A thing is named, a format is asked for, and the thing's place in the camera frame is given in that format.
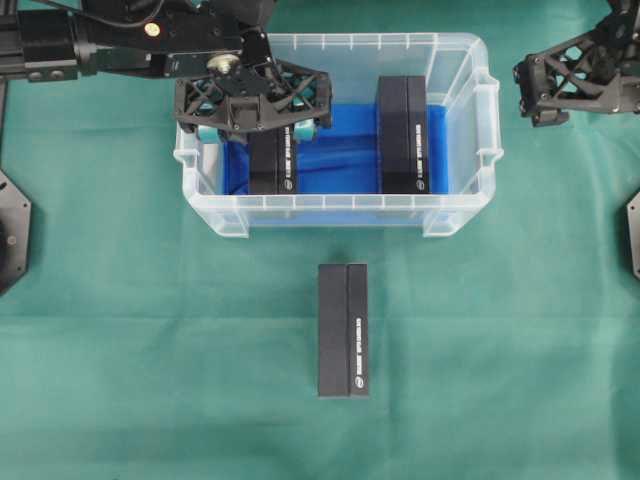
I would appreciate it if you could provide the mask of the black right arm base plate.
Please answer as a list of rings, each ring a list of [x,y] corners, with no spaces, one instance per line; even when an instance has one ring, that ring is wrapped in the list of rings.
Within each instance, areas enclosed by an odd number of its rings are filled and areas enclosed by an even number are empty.
[[[637,192],[626,205],[631,252],[632,271],[634,277],[640,279],[640,192]]]

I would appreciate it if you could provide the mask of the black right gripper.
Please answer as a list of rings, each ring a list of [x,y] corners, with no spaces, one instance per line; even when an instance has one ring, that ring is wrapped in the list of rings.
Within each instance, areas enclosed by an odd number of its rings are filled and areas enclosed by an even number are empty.
[[[639,113],[639,3],[609,6],[590,31],[514,66],[520,115],[534,126],[561,125],[571,111]]]

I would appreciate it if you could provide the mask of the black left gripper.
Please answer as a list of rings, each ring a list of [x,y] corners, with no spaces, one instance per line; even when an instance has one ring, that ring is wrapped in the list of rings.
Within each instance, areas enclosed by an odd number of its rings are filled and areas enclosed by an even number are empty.
[[[267,34],[241,33],[240,53],[213,56],[205,76],[176,82],[174,113],[180,127],[197,129],[202,144],[246,143],[252,134],[294,126],[296,142],[311,142],[332,126],[329,74],[274,57]]]

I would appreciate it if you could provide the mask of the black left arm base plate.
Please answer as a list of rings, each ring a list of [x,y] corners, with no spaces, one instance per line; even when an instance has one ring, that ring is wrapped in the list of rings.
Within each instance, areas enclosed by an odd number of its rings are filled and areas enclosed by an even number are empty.
[[[1,172],[1,294],[28,269],[31,201]]]

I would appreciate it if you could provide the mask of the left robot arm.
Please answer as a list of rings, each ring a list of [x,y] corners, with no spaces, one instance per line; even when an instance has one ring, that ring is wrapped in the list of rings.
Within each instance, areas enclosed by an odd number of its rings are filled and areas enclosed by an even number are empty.
[[[328,73],[272,53],[273,1],[40,1],[1,4],[1,79],[62,82],[99,73],[175,80],[180,127],[253,134],[332,123]]]

